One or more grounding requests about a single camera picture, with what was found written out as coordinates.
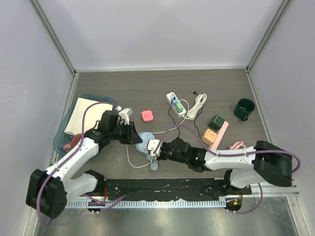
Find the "round blue power socket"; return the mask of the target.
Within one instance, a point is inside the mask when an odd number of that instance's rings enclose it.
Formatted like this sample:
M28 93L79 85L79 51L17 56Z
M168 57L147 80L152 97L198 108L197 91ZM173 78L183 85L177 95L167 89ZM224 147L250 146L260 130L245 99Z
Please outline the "round blue power socket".
M151 139L155 139L154 135L149 132L142 132L139 134L142 139L142 143L136 144L136 148L139 152L144 153L147 157L147 160L150 164L150 169L152 171L156 171L158 169L158 156L150 156L147 150L148 141Z

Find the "pink square plug adapter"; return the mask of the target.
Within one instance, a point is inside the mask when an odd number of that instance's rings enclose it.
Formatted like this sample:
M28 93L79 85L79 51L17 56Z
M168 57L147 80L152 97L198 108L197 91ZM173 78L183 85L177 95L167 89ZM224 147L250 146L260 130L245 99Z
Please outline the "pink square plug adapter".
M145 110L141 112L141 119L144 122L151 122L154 120L154 115L153 112L151 110Z

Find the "white square plug adapter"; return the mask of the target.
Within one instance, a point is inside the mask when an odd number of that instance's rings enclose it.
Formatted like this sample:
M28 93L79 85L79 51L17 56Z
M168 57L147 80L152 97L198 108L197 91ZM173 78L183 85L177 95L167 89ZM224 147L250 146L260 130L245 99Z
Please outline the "white square plug adapter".
M157 139L151 139L148 141L148 144L147 144L147 150L149 151L155 151L156 149L158 149L160 147L160 143L159 143L159 140Z

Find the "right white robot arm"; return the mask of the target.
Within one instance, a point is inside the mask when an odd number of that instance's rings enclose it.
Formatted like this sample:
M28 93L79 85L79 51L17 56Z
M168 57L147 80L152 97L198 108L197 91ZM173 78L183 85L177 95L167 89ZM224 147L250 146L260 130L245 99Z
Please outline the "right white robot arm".
M266 141L257 141L253 147L234 150L214 150L192 147L180 138L163 142L158 160L186 164L202 173L225 169L222 188L234 194L248 185L267 182L274 186L292 185L293 155Z

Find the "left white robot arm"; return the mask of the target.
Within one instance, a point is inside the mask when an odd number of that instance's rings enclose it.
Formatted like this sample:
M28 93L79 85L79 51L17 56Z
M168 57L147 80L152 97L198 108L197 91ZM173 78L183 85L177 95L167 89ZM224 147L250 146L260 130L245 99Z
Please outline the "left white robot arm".
M36 169L30 176L26 205L51 219L57 218L68 202L86 193L100 196L105 189L104 175L85 171L80 177L73 175L95 157L112 140L123 145L142 142L133 121L119 123L119 114L105 111L96 127L81 135L79 143L57 163L42 171Z

